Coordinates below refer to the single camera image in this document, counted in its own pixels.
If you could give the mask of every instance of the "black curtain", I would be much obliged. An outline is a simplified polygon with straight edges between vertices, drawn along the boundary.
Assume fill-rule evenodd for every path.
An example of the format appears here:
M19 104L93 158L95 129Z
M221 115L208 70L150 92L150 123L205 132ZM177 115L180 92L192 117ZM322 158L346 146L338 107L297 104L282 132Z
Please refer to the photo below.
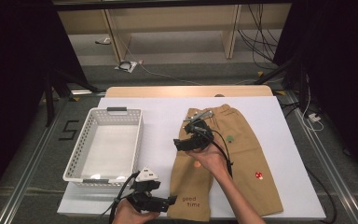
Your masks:
M310 66L311 92L358 161L358 1L340 1L330 12Z
M0 1L0 178L33 121L46 75L64 87L55 70L87 82L57 12L20 2Z

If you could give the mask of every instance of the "wire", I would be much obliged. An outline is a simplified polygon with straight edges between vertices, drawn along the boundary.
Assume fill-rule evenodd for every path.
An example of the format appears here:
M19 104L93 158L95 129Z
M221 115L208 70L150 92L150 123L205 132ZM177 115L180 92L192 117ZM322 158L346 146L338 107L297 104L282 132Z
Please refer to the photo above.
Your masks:
M299 102L291 103L291 104L288 104L288 105L280 105L280 106L281 106L282 109L284 109L287 106L291 106L291 105L299 106Z
M271 38L275 41L275 43L278 44L278 40L275 39L275 37L272 35L272 33L269 31L269 29L267 29L267 32L269 33L269 35L271 36Z
M270 43L265 43L265 42L262 42L262 41L255 40L255 39L251 38L250 36L246 35L243 30L238 30L238 32L241 32L240 34L243 35L244 37L246 37L246 39L254 41L254 42L258 43L258 44L267 44L267 45L270 45L272 47L278 47L278 45L275 45L275 44L270 44Z
M113 202L109 205L109 207L103 213L100 214L100 218L102 218L107 213L107 211L109 211L109 209L111 209L109 220L112 219L112 221L113 221L113 219L115 219L116 207L118 205L118 202L120 202L122 199L121 195L123 194L124 189L127 187L128 183L130 183L130 181L133 178L135 178L136 176L138 176L138 174L140 174L140 173L141 173L140 171L135 172L127 178L126 182L124 182L124 184L123 184L123 187L121 187L121 190L118 193L117 197L113 200Z
M314 132L322 131L324 129L324 125L320 121L317 121L322 126L320 129L314 129L312 127L312 125L310 125L310 127L309 127L307 124L305 124L304 117L307 114L308 108L310 107L310 85L308 85L308 97L309 97L309 100L307 103L307 107L305 108L303 113L301 113L301 111L299 112L299 114L301 115L301 121L302 121L303 125L310 131L314 131Z
M262 66L262 65L258 64L258 63L255 61L255 53L258 54L258 55L260 55L261 57L263 57L265 63L267 63L267 62L266 62L266 59L272 63L272 59L270 59L269 56L265 55L263 52L261 52L259 49L257 49L257 48L255 47L255 45L252 45L244 36L242 36L241 31L238 31L238 32L240 33L241 38L242 38L243 42L245 43L245 45L252 50L252 59L253 59L253 61L254 61L254 64L255 64L257 67L260 67L260 68L263 68L263 69L270 69L270 70L272 70L272 68L270 68L270 67L265 67L265 66Z
M255 79L245 79L243 81L236 82L233 85L240 85L243 82L251 82L251 83L253 83L253 82L255 82Z
M327 194L327 197L330 200L331 205L333 206L333 217L330 221L324 221L324 220L320 220L320 222L322 223L326 223L326 224L332 224L335 223L337 220L337 208L336 205L334 204L334 200L333 197L331 196L331 194L328 192L326 186L322 183L322 181L310 170L310 168L308 168L306 165L305 169L307 170L307 172L312 175L312 177L319 183L319 185L324 189L324 192Z
M210 138L209 136L207 136L205 133L203 133L203 132L201 132L201 131L199 131L199 130L197 130L197 129L194 129L194 132L195 132L195 133L198 133L198 134L200 134L200 135L202 135L202 136L203 136L204 138L206 138L210 143L212 143L214 146L216 146L217 149L219 149L219 151L222 153L223 157L224 157L225 160L226 160L228 173L229 173L229 175L231 175L231 177L232 177L232 169L231 169L231 166L233 165L233 163L231 162L231 160L230 160L230 158L229 158L228 148L227 148L227 145L226 145L226 142L225 142L223 136L222 136L220 133L218 133L218 134L220 135L220 137L222 138L223 143L225 144L226 151L227 151L227 155L226 155L225 151L224 151L213 139L211 139L211 138Z
M137 59L132 55L130 49L127 47L127 45L124 43L124 41L121 39L121 36L119 35L118 38L120 39L121 43L123 44L124 48L126 48L127 52L130 54L130 56L133 58L134 61L137 61ZM138 63L145 71L146 73L153 75L153 76L158 76L158 77L167 77L167 78L171 78L173 80L176 81L180 81L180 82L185 82L185 83L191 83L197 86L203 86L203 84L200 84L198 82L194 82L194 81L189 81L189 80L183 80L183 79L179 79L176 77L172 77L169 75L165 75L165 74L160 74L160 73L154 73L154 72L150 72L149 70L147 70L141 63Z
M262 17L263 17L264 5L263 5L263 4L258 4L257 13L259 13L259 15L260 15L258 22L257 22L257 20L256 20L256 18L255 18L255 14L254 14L254 12L252 11L252 8L251 8L251 5L250 5L250 4L248 4L248 8L249 8L249 11L251 12L252 17L253 17L253 19L254 19L254 21L255 21L255 25L256 25L256 27L257 27L257 33L260 32L261 37L262 37L262 39L263 39L263 43L268 43L266 37L265 37L264 34L263 34L262 24L261 24L261 19L262 19Z
M260 55L261 57L269 60L270 62L272 62L272 59L268 56L268 55L265 55L262 51L260 51L259 49L257 49L254 44L252 44L249 40L247 40L247 38L249 38L250 40L254 41L254 42L257 42L257 43L262 43L262 42L259 42L259 41L256 41L250 37L248 37L244 31L242 30L238 30L238 33L240 33L240 36L243 40L243 42L245 43L246 46L248 46L252 51L254 51L255 53L257 53L258 55Z
M287 119L287 117L288 117L293 111L295 111L295 109L297 109L297 107L292 108L292 109L284 116L284 118Z

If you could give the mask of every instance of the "metal rail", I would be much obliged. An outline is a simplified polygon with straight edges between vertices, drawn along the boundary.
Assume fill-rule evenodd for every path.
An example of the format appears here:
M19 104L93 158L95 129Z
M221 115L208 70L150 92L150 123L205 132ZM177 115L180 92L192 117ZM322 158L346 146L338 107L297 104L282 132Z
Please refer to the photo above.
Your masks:
M291 103L296 102L296 97L291 91L288 92L287 96ZM302 122L303 115L299 109L296 109L296 117L308 139L310 140L310 144L312 145L316 156L318 157L322 167L324 168L324 171L327 174L327 177L335 189L338 198L341 200L342 205L344 206L349 218L351 219L351 222L358 223L358 202L352 195L351 190L349 189L345 180L342 178L342 175L339 173L339 170L326 151L317 133L304 126Z
M51 125L44 130L39 140L39 143L34 150L34 154L32 155L24 172L22 173L19 183L17 184L16 188L14 188L12 194L7 200L7 203L5 204L0 215L0 224L11 223L14 216L16 215L16 212L21 204L24 194L27 191L27 188L34 176L34 173L46 150L46 147L48 146L51 133L54 131L55 126L57 124L57 120L59 119L60 114L63 108L66 106L67 102L67 99L62 99L59 101L59 105L57 106L57 116L55 116L54 120L51 122Z
M115 0L102 2L56 2L54 4L41 3L18 3L17 7L32 8L40 10L96 10L117 8L141 8L141 7L206 7L224 5L246 5L246 4L273 4L294 3L301 0Z

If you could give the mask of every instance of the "red patch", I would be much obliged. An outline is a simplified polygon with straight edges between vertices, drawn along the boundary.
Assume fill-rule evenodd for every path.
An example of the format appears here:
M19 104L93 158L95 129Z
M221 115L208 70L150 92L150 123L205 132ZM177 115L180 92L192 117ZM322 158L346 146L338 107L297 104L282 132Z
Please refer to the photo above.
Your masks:
M263 179L263 174L261 174L260 172L256 172L256 173L255 173L255 177L256 177L257 179L262 180L262 179Z

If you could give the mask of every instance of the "fabric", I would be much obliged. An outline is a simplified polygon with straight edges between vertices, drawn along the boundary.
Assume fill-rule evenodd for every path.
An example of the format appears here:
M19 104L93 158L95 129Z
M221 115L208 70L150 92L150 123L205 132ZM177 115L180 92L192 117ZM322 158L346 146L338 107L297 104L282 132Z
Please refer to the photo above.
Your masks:
M229 105L199 110L190 108L187 116L194 116L207 110L213 116L205 122L219 132L226 141L232 166L234 182L241 193L260 216L283 211L279 193L264 157L263 150L245 117ZM183 127L179 139L187 139ZM208 221L210 218L209 190L213 182L212 175L185 152L177 152L171 175L171 195L177 195L175 205L170 206L168 217L195 221Z

